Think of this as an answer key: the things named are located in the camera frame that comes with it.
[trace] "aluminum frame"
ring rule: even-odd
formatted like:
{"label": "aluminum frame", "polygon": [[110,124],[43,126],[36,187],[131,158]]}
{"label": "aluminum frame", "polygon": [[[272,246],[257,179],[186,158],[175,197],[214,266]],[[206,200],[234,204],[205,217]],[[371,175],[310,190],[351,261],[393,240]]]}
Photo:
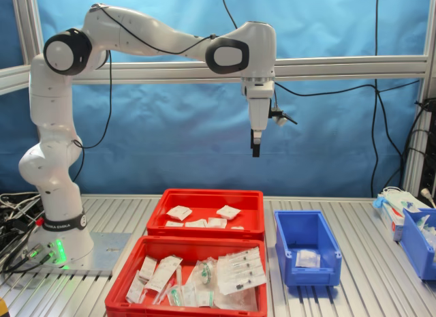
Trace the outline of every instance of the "aluminum frame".
{"label": "aluminum frame", "polygon": [[[27,86],[29,66],[32,58],[41,53],[43,36],[37,0],[13,0],[18,34],[22,47],[24,66],[0,70],[0,95]],[[374,78],[422,78],[418,101],[436,95],[436,68],[434,66],[436,36],[436,0],[430,0],[426,46],[418,56],[376,57],[327,57],[304,59],[277,59],[277,80],[344,80]],[[218,75],[199,62],[168,63],[114,63],[114,84],[142,83],[214,83],[238,82],[235,74]],[[107,84],[108,66],[78,77],[76,84]],[[417,125],[427,130],[430,114],[424,113]],[[414,148],[425,150],[427,135],[416,132],[412,140]],[[412,151],[409,155],[403,186],[413,195],[418,194],[423,157]]]}

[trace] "slotted table surface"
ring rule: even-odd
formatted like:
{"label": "slotted table surface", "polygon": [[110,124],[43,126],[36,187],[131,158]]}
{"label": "slotted table surface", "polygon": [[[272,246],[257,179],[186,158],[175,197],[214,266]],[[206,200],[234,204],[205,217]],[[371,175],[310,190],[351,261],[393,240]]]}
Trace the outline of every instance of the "slotted table surface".
{"label": "slotted table surface", "polygon": [[[93,232],[132,234],[112,277],[25,273],[0,279],[0,297],[15,316],[106,315],[104,299],[160,196],[84,195]],[[265,197],[268,316],[436,316],[436,283],[422,282],[371,199]],[[274,210],[320,210],[343,254],[341,284],[287,288],[275,252]]]}

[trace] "blue curtain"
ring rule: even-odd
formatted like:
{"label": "blue curtain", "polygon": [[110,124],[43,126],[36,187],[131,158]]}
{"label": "blue curtain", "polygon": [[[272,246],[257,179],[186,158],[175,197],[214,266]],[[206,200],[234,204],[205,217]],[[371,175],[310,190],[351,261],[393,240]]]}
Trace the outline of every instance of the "blue curtain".
{"label": "blue curtain", "polygon": [[[375,0],[226,0],[238,25],[269,22],[277,31],[279,58],[374,54]],[[196,35],[232,30],[221,0],[38,0],[44,37],[79,27],[95,2],[140,10]],[[421,55],[429,0],[380,0],[379,54]],[[135,57],[115,62],[169,61]],[[380,80],[387,89],[413,80]],[[285,82],[300,93],[336,91],[373,80]],[[169,187],[262,190],[265,195],[369,196],[375,156],[371,142],[374,91],[296,97],[277,89],[279,105],[297,120],[262,135],[261,157],[252,158],[247,103],[238,84],[114,85],[108,133],[87,150],[78,177],[83,193],[162,193]],[[382,93],[390,135],[402,149],[414,118],[418,84]],[[0,189],[31,188],[17,163],[37,142],[28,95],[0,100]],[[96,143],[108,116],[109,86],[74,86],[74,118],[85,145]],[[377,109],[375,137],[380,190],[399,166]],[[25,125],[14,113],[23,114]],[[80,160],[71,167],[74,176]]]}

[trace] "box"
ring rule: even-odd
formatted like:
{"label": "box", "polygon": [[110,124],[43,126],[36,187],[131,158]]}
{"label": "box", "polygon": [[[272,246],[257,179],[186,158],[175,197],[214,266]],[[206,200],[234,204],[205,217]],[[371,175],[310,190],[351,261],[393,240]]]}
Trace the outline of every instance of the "box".
{"label": "box", "polygon": [[[288,286],[336,286],[342,254],[321,211],[275,211],[275,245],[283,282]],[[321,255],[320,268],[296,267],[296,253],[306,249]]]}
{"label": "box", "polygon": [[191,237],[141,237],[138,239],[138,242],[131,251],[129,258],[106,297],[105,304],[107,315],[108,317],[266,317],[266,284],[255,288],[258,302],[257,312],[213,309],[208,307],[171,307],[167,298],[165,298],[160,305],[151,305],[156,293],[154,291],[147,293],[142,304],[128,303],[125,300],[134,275],[136,271],[141,268],[146,255],[158,260],[170,254],[175,254],[183,258],[181,266],[183,284],[185,284],[197,260],[205,260],[210,256],[218,258],[218,256],[241,252],[253,247],[259,247],[260,258],[265,270],[265,247],[262,241],[242,239],[194,239]]}
{"label": "box", "polygon": [[[217,210],[225,205],[240,209],[240,213],[227,221],[226,228],[167,227],[167,221],[175,221],[166,213],[176,206],[188,207],[191,215],[182,223],[194,222],[209,217],[221,218]],[[243,226],[244,230],[232,230],[233,226]],[[264,238],[264,200],[259,191],[236,190],[179,190],[168,189],[163,193],[147,223],[149,235],[171,237],[210,237],[217,239],[257,239]]]}
{"label": "box", "polygon": [[410,213],[403,210],[405,219],[401,246],[420,279],[436,280],[436,264],[433,262],[435,250],[416,226],[416,222],[425,215],[430,215],[426,223],[436,226],[436,210],[421,209],[421,211]]}
{"label": "box", "polygon": [[393,208],[389,203],[382,202],[380,208],[377,208],[381,220],[392,236],[394,241],[400,241],[403,235],[404,217],[401,213]]}

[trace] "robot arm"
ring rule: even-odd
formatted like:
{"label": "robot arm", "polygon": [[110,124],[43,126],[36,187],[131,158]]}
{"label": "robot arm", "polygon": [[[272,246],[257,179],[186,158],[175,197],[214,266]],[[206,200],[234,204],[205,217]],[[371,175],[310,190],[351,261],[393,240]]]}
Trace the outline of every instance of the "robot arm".
{"label": "robot arm", "polygon": [[274,93],[276,42],[270,25],[246,22],[229,34],[201,38],[140,12],[95,4],[81,30],[70,29],[46,42],[44,58],[57,74],[74,76],[99,68],[107,59],[107,50],[144,56],[183,55],[205,61],[218,74],[240,72],[242,92],[249,103],[253,156],[259,155]]}
{"label": "robot arm", "polygon": [[246,22],[226,35],[201,38],[133,10],[93,5],[83,28],[51,37],[44,54],[31,64],[31,119],[39,130],[40,143],[27,151],[19,168],[23,178],[37,187],[45,211],[43,228],[30,236],[29,247],[51,248],[54,258],[49,265],[74,264],[93,248],[80,190],[68,173],[80,155],[72,141],[81,142],[73,122],[72,78],[101,67],[107,50],[183,55],[205,61],[218,74],[239,72],[249,104],[253,156],[259,156],[262,131],[271,117],[276,43],[270,25]]}

